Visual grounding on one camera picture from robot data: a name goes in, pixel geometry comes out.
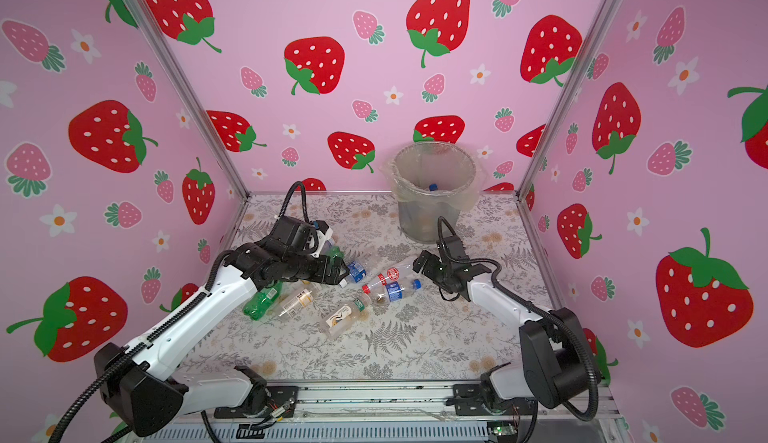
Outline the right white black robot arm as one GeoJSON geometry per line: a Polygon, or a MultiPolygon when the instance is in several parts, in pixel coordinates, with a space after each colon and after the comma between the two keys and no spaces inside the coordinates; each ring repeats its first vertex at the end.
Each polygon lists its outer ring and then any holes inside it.
{"type": "Polygon", "coordinates": [[[436,254],[421,252],[413,269],[518,332],[521,362],[481,376],[478,399],[489,412],[530,399],[547,409],[562,406],[582,421],[596,417],[602,374],[574,312],[543,309],[506,288],[499,281],[501,264],[468,257],[457,236],[439,240],[436,254]]]}

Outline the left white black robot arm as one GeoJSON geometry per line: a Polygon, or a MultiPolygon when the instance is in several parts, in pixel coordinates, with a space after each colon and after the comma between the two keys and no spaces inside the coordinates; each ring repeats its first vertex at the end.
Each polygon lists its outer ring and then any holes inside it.
{"type": "Polygon", "coordinates": [[[264,238],[222,252],[208,280],[162,321],[122,347],[109,343],[97,353],[102,400],[138,437],[159,432],[179,416],[217,408],[266,418],[271,394],[266,380],[249,367],[191,374],[178,366],[258,291],[280,281],[340,284],[348,266],[323,251],[332,235],[323,220],[282,216],[264,238]]]}

